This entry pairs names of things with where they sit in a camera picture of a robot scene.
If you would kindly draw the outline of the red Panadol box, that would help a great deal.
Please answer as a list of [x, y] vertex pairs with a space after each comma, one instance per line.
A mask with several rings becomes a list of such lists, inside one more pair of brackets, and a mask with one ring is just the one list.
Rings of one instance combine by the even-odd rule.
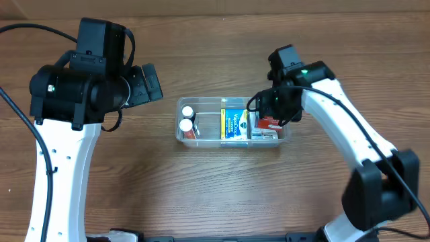
[[256, 124], [257, 128], [268, 129], [268, 130], [281, 130], [283, 127], [280, 126], [280, 121], [273, 119], [271, 116], [265, 116], [259, 118]]

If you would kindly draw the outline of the black bottle white cap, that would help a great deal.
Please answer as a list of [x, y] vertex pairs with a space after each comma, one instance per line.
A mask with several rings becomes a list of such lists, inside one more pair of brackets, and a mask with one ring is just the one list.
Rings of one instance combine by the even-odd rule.
[[192, 122], [196, 119], [196, 113], [194, 112], [194, 109], [191, 106], [185, 106], [181, 110], [182, 116], [184, 119], [189, 119]]

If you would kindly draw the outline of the white blue medicine box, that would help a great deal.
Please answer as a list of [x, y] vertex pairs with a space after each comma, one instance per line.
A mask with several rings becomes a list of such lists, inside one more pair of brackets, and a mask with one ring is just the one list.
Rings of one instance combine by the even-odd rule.
[[257, 117], [254, 112], [251, 112], [249, 114], [249, 120], [250, 120], [250, 127], [251, 127], [251, 138], [253, 140], [277, 140], [278, 135], [275, 130], [270, 129], [264, 129], [264, 128], [257, 128]]

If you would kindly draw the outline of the orange tube white cap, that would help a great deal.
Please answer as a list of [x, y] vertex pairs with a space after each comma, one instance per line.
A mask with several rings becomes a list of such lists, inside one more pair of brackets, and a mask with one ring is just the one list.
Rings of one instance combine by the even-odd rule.
[[194, 125], [190, 119], [182, 119], [179, 123], [179, 128], [186, 139], [196, 139]]

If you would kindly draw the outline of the blue yellow medicine box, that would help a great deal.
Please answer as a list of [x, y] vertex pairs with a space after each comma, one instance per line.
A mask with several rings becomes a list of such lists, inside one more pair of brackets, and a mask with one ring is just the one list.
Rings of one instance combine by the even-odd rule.
[[246, 140], [248, 136], [246, 109], [221, 109], [220, 126], [222, 140]]

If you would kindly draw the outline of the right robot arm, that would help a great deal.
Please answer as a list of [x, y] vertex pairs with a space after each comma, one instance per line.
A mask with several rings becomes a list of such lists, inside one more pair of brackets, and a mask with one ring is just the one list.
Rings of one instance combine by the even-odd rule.
[[377, 241], [382, 231], [407, 237], [415, 234], [386, 227], [419, 209], [420, 161], [411, 150], [398, 151], [355, 109], [335, 74], [318, 61], [271, 60], [270, 89], [257, 93], [260, 121], [282, 127], [297, 122], [302, 112], [312, 115], [343, 154], [351, 170], [343, 192], [342, 213], [315, 232], [288, 233], [286, 241]]

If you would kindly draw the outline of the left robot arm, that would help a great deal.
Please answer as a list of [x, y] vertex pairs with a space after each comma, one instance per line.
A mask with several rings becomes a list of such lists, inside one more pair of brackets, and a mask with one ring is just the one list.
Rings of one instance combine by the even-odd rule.
[[125, 76], [42, 67], [30, 81], [30, 114], [41, 140], [26, 241], [142, 241], [142, 233], [85, 233], [89, 168], [105, 114], [163, 98], [152, 64]]

